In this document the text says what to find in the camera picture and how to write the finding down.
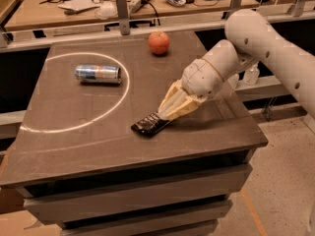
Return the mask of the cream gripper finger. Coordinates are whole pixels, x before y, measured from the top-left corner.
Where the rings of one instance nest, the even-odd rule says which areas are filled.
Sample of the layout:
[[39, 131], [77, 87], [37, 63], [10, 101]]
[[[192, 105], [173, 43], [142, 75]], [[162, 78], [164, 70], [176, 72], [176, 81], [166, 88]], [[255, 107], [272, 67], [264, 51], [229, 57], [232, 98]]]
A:
[[183, 88], [182, 82], [174, 82], [158, 107], [159, 115], [185, 115], [189, 113], [190, 95]]
[[199, 108], [206, 101], [206, 97], [176, 93], [165, 99], [160, 106], [160, 118], [162, 120], [174, 120], [187, 115]]

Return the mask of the white rounded gripper body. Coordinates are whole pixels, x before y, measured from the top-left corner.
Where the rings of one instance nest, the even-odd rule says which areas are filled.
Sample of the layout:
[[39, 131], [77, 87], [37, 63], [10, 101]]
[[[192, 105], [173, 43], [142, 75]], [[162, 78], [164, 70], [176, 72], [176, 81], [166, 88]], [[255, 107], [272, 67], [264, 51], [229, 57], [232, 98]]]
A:
[[201, 58], [184, 69], [181, 84], [189, 94], [213, 98], [221, 90], [225, 77], [225, 65]]

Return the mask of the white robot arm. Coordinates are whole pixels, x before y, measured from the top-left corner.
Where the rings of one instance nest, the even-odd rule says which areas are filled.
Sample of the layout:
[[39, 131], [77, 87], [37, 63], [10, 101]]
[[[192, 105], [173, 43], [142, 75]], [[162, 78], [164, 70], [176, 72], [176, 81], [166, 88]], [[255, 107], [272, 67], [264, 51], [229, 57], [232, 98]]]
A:
[[214, 97], [231, 76], [263, 63], [315, 118], [315, 56], [280, 36], [259, 13], [234, 12], [224, 27], [225, 39], [194, 60], [173, 83], [157, 116], [174, 120]]

